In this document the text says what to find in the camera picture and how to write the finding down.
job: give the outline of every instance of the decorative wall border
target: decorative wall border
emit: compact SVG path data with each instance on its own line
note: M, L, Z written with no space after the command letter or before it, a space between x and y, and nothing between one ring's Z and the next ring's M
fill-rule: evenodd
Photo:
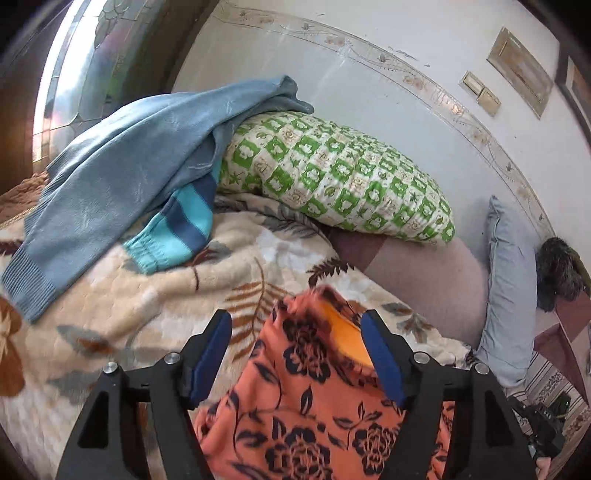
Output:
M511 190L540 239L555 235L530 184L492 134L452 95L413 66L362 38L293 15L221 2L212 17L228 24L306 40L332 50L340 57L356 61L401 86L460 132L478 150L483 160Z

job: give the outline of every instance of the sweater sleeve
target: sweater sleeve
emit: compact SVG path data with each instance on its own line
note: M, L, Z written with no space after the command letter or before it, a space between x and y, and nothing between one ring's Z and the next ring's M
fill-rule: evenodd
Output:
M149 97L76 138L48 169L51 180L26 221L25 241L2 275L23 318L37 320L155 201L207 175L212 152L223 152L245 118L312 112L296 92L284 76ZM199 148L206 140L215 147Z

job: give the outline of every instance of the framed painting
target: framed painting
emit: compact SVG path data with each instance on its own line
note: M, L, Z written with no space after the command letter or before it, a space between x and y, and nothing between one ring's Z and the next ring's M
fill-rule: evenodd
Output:
M556 83L573 109L591 145L591 85L564 48L560 48Z

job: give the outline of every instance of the orange floral fabric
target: orange floral fabric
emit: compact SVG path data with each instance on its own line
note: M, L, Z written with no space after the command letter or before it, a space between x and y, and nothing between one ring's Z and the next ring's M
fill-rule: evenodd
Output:
M404 412L386 398L373 369L338 353L319 316L329 302L359 315L330 287L275 304L236 385L194 421L215 475L230 479L377 478ZM441 414L429 480L447 459L453 403Z

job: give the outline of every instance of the fur item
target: fur item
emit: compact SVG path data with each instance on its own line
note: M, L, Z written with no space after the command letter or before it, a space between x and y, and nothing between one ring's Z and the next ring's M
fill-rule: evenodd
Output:
M535 256L538 273L538 308L545 312L554 310L557 296L573 301L585 288L572 252L564 240L553 237L542 244Z

